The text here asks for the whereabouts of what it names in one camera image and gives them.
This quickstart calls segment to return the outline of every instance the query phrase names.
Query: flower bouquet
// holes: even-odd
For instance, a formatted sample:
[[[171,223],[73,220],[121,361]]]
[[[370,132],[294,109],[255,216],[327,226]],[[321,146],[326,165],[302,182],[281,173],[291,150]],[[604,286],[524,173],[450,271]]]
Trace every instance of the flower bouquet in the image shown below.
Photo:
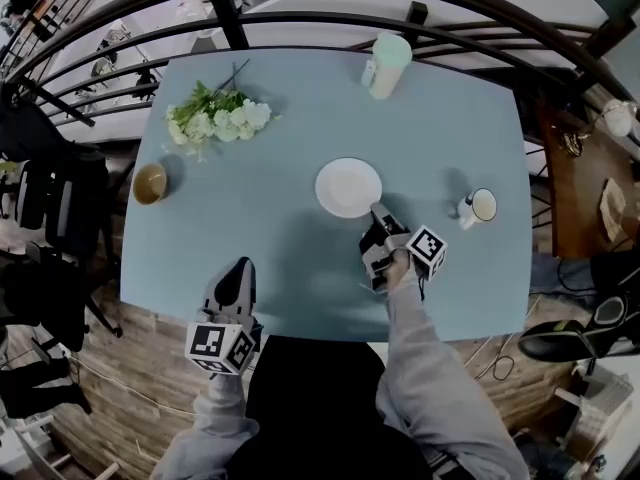
[[[215,90],[198,81],[183,105],[167,108],[169,134],[187,155],[197,154],[202,158],[202,148],[207,139],[214,136],[222,142],[252,139],[271,119],[271,109],[266,103],[251,101],[235,86],[224,89],[238,72]]]

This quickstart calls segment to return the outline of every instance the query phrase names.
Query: hand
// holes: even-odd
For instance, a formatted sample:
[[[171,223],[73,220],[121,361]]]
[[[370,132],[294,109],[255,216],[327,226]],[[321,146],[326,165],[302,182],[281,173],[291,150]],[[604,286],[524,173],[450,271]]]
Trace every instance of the hand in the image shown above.
[[[393,290],[410,268],[413,268],[413,265],[411,264],[409,251],[406,249],[393,251],[393,262],[384,273],[387,278],[387,289],[389,291]]]

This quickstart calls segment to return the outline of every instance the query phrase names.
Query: gray sleeve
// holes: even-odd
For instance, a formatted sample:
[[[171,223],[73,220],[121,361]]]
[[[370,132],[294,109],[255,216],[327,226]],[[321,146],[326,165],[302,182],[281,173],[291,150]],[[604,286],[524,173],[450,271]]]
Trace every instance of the gray sleeve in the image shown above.
[[[158,462],[152,480],[214,480],[240,446],[258,433],[258,423],[245,418],[242,378],[216,375],[206,394],[193,403],[193,427],[180,432]]]
[[[389,360],[379,408],[388,402],[396,413],[391,419],[406,424],[425,456],[434,448],[446,451],[477,480],[529,478],[496,407],[438,338],[413,269],[390,292],[388,311]]]

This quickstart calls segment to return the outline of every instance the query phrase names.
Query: tabletop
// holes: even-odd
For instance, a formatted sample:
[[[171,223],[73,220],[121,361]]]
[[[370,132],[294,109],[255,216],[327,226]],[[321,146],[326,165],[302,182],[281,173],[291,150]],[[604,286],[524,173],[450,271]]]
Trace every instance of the tabletop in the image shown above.
[[[622,226],[634,241],[638,231],[636,197],[629,154],[595,130],[583,142],[577,158],[567,155],[559,135],[569,125],[584,123],[566,112],[544,105],[537,108],[544,139],[551,188],[552,251],[562,258],[591,258],[610,251],[624,238],[610,242],[600,217],[600,199],[607,179],[613,178],[627,203]]]
[[[531,207],[522,133],[511,91],[413,62],[388,100],[359,83],[368,55],[313,49],[229,51],[171,61],[142,138],[136,171],[162,163],[169,193],[151,206],[129,198],[121,298],[185,320],[207,282],[249,256],[256,316],[267,334],[386,341],[384,298],[365,289],[358,241],[371,217],[341,219],[318,203],[320,169],[360,158],[380,174],[382,202],[412,229],[449,245],[425,287],[442,339],[522,329],[531,269]],[[282,117],[249,141],[213,143],[204,162],[171,144],[164,120],[200,80],[216,87],[232,63],[249,97]],[[498,213],[463,231],[455,205],[492,190]]]

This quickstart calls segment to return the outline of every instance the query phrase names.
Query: brown bowl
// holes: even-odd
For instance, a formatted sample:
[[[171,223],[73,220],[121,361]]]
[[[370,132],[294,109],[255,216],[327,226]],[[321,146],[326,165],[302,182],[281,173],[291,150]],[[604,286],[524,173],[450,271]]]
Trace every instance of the brown bowl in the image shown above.
[[[133,197],[140,204],[153,204],[164,197],[167,172],[160,164],[143,166],[133,180]]]

